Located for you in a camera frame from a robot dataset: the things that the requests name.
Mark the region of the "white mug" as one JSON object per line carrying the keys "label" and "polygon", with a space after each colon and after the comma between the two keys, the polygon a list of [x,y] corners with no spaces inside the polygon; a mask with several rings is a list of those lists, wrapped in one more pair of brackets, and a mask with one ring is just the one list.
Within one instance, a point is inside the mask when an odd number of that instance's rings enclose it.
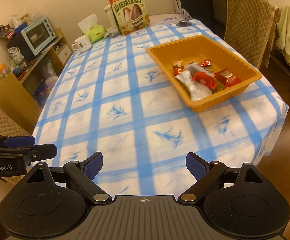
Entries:
{"label": "white mug", "polygon": [[79,51],[81,53],[84,53],[92,48],[92,43],[88,35],[83,35],[74,41],[72,48],[74,51]]}

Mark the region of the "small red candy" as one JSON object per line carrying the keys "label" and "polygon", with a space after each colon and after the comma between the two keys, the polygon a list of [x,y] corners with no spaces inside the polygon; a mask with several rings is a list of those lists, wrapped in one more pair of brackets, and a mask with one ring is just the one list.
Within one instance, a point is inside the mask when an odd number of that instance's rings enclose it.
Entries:
{"label": "small red candy", "polygon": [[208,66],[211,66],[212,65],[212,62],[208,59],[205,59],[205,60],[202,60],[201,61],[201,67],[208,67]]}
{"label": "small red candy", "polygon": [[174,76],[178,76],[184,71],[184,67],[173,66],[173,71],[174,71]]}

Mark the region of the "plastic jar orange lid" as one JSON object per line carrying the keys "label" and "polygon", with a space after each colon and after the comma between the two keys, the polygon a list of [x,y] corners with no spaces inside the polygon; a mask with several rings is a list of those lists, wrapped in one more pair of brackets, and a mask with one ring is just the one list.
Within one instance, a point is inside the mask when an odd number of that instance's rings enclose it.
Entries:
{"label": "plastic jar orange lid", "polygon": [[11,74],[11,72],[12,69],[10,68],[10,66],[6,65],[5,63],[2,63],[0,65],[0,82],[3,81],[3,79],[5,79],[6,76]]}

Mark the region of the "silver snack packet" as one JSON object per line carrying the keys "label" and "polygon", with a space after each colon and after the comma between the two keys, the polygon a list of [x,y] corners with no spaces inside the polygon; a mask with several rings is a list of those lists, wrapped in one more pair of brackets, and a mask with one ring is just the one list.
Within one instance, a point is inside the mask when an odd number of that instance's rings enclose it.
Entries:
{"label": "silver snack packet", "polygon": [[192,62],[190,64],[185,65],[185,70],[188,70],[193,76],[196,72],[203,72],[211,77],[214,77],[214,73],[208,71],[206,68],[201,67],[198,63]]}

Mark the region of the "orange plastic basket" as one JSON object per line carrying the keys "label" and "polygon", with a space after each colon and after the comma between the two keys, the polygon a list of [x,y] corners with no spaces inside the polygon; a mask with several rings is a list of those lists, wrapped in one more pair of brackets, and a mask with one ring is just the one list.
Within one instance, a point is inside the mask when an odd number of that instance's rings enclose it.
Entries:
{"label": "orange plastic basket", "polygon": [[160,44],[146,51],[194,112],[241,94],[262,77],[244,59],[203,35]]}

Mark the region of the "dark red snack bar packet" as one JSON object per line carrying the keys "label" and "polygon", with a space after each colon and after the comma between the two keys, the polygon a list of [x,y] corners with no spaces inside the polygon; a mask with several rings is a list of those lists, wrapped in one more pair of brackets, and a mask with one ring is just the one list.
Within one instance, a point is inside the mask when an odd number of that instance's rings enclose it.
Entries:
{"label": "dark red snack bar packet", "polygon": [[215,77],[226,87],[233,87],[241,82],[241,80],[228,69],[223,69],[215,73]]}

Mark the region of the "green tissue pack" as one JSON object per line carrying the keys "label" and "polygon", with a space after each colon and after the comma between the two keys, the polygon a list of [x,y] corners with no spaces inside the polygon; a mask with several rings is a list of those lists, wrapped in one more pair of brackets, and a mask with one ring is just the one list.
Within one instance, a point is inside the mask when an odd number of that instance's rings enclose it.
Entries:
{"label": "green tissue pack", "polygon": [[79,23],[78,27],[81,29],[84,35],[87,35],[92,44],[100,41],[104,38],[106,29],[103,25],[98,24],[98,18],[96,14],[84,18]]}

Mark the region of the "wooden shelf cabinet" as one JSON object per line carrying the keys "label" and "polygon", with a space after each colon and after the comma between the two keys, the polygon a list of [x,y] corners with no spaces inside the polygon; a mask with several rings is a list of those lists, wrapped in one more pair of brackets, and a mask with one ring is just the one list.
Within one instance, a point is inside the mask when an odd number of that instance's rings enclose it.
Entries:
{"label": "wooden shelf cabinet", "polygon": [[48,56],[56,75],[60,76],[72,55],[71,46],[62,30],[57,28],[55,34],[56,39],[44,49],[40,56],[29,63],[29,70],[20,80],[14,74],[9,74],[0,82],[0,107],[29,133],[33,132],[43,109],[34,98],[35,90],[44,78],[39,64]]}

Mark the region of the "yellow green candy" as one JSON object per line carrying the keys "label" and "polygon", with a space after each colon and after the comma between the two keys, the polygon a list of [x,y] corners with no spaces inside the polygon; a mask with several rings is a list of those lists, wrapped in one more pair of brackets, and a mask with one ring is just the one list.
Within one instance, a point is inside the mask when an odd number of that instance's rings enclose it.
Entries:
{"label": "yellow green candy", "polygon": [[183,61],[182,60],[180,60],[180,61],[174,61],[172,63],[172,66],[173,67],[182,67],[183,66]]}

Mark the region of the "white snack packet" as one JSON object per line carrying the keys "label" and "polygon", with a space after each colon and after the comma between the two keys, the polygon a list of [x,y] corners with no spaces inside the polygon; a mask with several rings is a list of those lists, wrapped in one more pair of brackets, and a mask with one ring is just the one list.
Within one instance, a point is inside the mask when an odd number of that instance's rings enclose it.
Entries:
{"label": "white snack packet", "polygon": [[175,78],[186,87],[192,101],[198,101],[212,95],[212,90],[202,83],[193,80],[188,70],[176,75]]}

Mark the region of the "phone stand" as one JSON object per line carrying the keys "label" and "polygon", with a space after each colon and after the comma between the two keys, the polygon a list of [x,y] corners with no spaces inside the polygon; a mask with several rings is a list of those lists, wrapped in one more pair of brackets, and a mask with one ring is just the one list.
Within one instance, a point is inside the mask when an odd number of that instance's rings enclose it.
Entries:
{"label": "phone stand", "polygon": [[176,24],[178,27],[191,26],[190,20],[192,19],[192,17],[185,9],[178,9],[177,13],[182,17],[182,19]]}

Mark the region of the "large red snack packet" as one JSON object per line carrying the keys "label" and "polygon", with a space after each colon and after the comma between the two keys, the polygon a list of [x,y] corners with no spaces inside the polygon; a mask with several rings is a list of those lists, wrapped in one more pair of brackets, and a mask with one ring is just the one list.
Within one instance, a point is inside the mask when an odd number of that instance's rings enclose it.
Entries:
{"label": "large red snack packet", "polygon": [[207,86],[211,90],[215,90],[218,86],[216,80],[213,77],[211,77],[203,72],[196,72],[193,75],[193,80]]}

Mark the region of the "mint toaster oven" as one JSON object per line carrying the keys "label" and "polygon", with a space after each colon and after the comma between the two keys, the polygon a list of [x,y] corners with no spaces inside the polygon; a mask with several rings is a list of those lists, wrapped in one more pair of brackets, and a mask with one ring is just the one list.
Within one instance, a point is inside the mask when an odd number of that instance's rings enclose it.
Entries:
{"label": "mint toaster oven", "polygon": [[7,43],[6,48],[17,47],[26,61],[30,62],[55,38],[56,34],[48,18],[43,17],[22,29]]}

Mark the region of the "white thermos bottle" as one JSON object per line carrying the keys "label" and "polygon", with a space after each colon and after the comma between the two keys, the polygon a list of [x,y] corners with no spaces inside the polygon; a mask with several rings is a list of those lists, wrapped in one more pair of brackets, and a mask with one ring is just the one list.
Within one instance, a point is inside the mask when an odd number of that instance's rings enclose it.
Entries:
{"label": "white thermos bottle", "polygon": [[117,24],[116,24],[116,21],[115,21],[115,16],[114,16],[114,13],[112,11],[112,6],[111,5],[107,5],[105,8],[104,8],[105,12],[106,12],[106,15],[108,17],[108,20],[111,24],[111,27],[112,28],[117,28]]}

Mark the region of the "blue checked tablecloth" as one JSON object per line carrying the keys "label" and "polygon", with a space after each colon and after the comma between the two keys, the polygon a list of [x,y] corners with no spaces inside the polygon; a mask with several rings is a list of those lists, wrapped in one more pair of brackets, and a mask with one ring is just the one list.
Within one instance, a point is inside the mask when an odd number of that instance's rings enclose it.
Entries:
{"label": "blue checked tablecloth", "polygon": [[146,49],[204,35],[223,44],[199,20],[189,27],[156,24],[103,39],[74,53],[51,91],[33,131],[37,144],[54,144],[50,166],[83,161],[99,151],[95,183],[117,194],[180,195],[193,185],[189,152],[228,167],[258,164],[269,155],[288,105],[265,78],[201,113],[178,97]]}

